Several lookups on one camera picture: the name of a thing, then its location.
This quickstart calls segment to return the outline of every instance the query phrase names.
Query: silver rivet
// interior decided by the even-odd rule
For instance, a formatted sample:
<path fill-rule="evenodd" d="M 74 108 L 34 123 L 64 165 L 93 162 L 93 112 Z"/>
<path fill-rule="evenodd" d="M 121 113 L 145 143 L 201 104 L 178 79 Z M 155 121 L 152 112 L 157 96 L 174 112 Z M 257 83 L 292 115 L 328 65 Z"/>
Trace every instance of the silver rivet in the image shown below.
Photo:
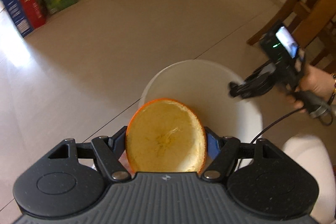
<path fill-rule="evenodd" d="M 204 173 L 204 177 L 207 179 L 218 179 L 220 176 L 221 173 L 216 170 L 209 170 Z"/>
<path fill-rule="evenodd" d="M 115 180 L 124 180 L 128 178 L 128 173 L 125 171 L 117 171 L 112 173 L 112 178 Z"/>

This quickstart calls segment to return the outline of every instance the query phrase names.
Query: white bucket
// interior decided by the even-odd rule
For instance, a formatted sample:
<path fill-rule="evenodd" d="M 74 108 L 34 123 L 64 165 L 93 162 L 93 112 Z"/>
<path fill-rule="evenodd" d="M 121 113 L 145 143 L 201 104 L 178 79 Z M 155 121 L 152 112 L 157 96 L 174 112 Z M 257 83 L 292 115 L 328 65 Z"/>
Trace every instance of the white bucket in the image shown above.
<path fill-rule="evenodd" d="M 148 83 L 139 107 L 158 98 L 175 99 L 189 106 L 203 126 L 218 136 L 234 136 L 249 143 L 263 129 L 262 116 L 252 101 L 229 96 L 230 81 L 243 82 L 217 63 L 182 61 L 165 68 Z"/>

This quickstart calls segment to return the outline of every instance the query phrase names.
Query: bracelet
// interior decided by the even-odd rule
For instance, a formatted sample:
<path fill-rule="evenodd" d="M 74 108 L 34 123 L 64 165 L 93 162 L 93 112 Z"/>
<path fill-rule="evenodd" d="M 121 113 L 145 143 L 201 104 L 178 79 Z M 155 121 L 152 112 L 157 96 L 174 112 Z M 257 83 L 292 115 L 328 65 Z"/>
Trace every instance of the bracelet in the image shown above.
<path fill-rule="evenodd" d="M 334 92 L 328 101 L 328 105 L 331 105 L 333 103 L 335 96 L 336 96 L 336 73 L 332 73 L 331 75 L 335 79 L 335 85 L 334 85 Z"/>

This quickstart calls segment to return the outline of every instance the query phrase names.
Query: white pants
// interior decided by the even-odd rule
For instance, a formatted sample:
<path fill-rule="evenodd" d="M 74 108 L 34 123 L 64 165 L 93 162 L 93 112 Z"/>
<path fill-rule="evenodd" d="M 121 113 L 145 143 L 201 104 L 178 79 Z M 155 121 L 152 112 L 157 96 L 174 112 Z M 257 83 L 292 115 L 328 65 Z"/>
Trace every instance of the white pants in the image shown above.
<path fill-rule="evenodd" d="M 319 196 L 310 215 L 321 224 L 334 222 L 335 176 L 322 141 L 311 135 L 297 135 L 285 143 L 283 151 L 307 170 L 319 185 Z"/>

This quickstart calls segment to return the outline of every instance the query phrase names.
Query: white plastic bucket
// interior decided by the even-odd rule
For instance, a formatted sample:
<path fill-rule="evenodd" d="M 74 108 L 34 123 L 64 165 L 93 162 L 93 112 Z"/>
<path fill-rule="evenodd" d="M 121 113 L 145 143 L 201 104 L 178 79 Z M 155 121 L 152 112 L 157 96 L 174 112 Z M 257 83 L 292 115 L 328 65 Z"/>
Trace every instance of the white plastic bucket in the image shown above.
<path fill-rule="evenodd" d="M 243 82 L 217 63 L 182 61 L 165 68 L 148 83 L 139 107 L 158 98 L 175 99 L 194 110 L 202 124 L 217 135 L 249 143 L 263 129 L 262 115 L 252 101 L 229 96 L 230 81 Z"/>

